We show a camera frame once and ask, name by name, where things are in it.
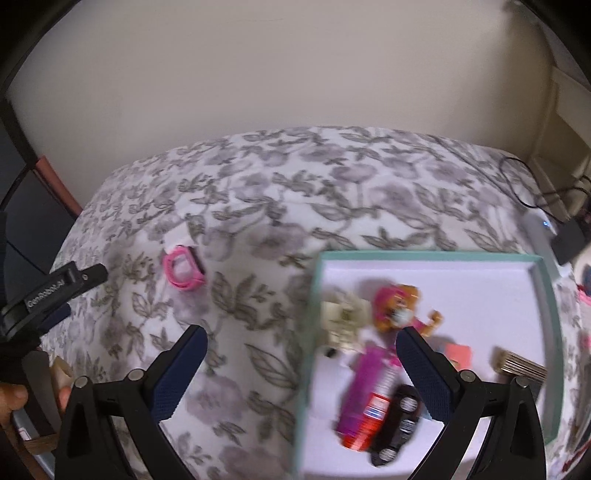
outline floral fabric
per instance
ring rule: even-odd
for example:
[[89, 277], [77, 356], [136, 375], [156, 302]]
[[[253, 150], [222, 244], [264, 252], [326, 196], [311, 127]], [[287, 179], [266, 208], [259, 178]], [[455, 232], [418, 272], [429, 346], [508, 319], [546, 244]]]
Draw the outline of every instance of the floral fabric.
[[[505, 154], [429, 135], [290, 128], [174, 148], [114, 171], [76, 221], [55, 267], [109, 271], [72, 301], [43, 347], [94, 381], [146, 368], [190, 324], [209, 335], [204, 365], [162, 423], [196, 478], [274, 480], [290, 468], [311, 272], [335, 249], [526, 252]], [[535, 182], [504, 173], [527, 198]], [[185, 223], [208, 276], [180, 292], [161, 269], [165, 233]], [[564, 336], [563, 419], [548, 447], [565, 457], [579, 384], [580, 317], [571, 279], [556, 287]], [[145, 467], [119, 434], [139, 478]]]

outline white power strip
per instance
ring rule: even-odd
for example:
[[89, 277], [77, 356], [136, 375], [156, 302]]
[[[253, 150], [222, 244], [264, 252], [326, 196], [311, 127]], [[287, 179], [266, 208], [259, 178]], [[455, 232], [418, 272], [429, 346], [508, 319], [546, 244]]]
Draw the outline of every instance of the white power strip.
[[559, 265], [552, 251], [550, 240], [556, 236], [556, 230], [544, 212], [530, 210], [523, 216], [523, 226], [530, 239], [534, 252], [544, 259], [552, 282], [568, 277], [572, 272], [570, 263]]

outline pink watch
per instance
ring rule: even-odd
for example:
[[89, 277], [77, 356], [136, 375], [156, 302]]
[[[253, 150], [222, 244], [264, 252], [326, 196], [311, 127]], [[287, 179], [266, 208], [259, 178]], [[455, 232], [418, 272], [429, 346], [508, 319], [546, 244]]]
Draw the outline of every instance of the pink watch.
[[[182, 272], [182, 275], [176, 268], [180, 261], [184, 261], [189, 267], [189, 271]], [[194, 290], [205, 283], [205, 275], [189, 247], [177, 245], [172, 252], [164, 256], [162, 264], [167, 280], [179, 290]]]

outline blue gripper pad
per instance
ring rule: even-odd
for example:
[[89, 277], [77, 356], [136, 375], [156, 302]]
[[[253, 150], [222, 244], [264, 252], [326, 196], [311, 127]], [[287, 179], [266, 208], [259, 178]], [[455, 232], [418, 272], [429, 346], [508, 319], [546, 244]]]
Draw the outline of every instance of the blue gripper pad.
[[447, 424], [460, 388], [453, 365], [412, 327], [398, 332], [396, 353], [433, 419]]
[[169, 419], [207, 354], [207, 332], [191, 325], [146, 371], [143, 396], [152, 418]]

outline pink toy ring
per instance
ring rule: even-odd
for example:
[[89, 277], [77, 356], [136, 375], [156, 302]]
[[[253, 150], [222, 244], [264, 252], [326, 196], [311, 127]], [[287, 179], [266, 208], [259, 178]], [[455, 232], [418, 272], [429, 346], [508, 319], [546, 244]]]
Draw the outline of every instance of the pink toy ring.
[[[174, 262], [179, 257], [184, 257], [189, 263], [190, 278], [187, 280], [179, 279], [174, 273]], [[197, 265], [193, 252], [191, 252], [189, 247], [177, 245], [172, 252], [164, 256], [162, 264], [167, 280], [179, 290], [194, 290], [205, 283], [205, 275], [203, 275], [201, 269]]]

